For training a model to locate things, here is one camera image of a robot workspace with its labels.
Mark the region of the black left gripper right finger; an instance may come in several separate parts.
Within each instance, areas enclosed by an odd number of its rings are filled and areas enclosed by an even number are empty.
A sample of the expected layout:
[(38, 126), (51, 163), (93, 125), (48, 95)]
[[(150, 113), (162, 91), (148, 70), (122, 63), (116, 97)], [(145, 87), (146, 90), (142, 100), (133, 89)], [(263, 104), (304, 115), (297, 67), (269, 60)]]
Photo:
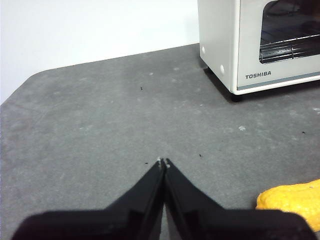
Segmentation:
[(170, 161), (165, 204), (183, 240), (313, 240), (307, 222), (280, 210), (225, 209), (193, 185)]

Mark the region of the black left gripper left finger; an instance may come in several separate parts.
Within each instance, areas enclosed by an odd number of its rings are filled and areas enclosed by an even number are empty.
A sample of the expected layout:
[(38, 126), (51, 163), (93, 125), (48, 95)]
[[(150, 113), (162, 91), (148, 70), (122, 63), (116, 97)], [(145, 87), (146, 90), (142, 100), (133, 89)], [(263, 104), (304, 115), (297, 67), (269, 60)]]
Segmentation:
[(157, 240), (166, 166), (158, 158), (144, 176), (104, 209), (47, 211), (27, 217), (14, 240)]

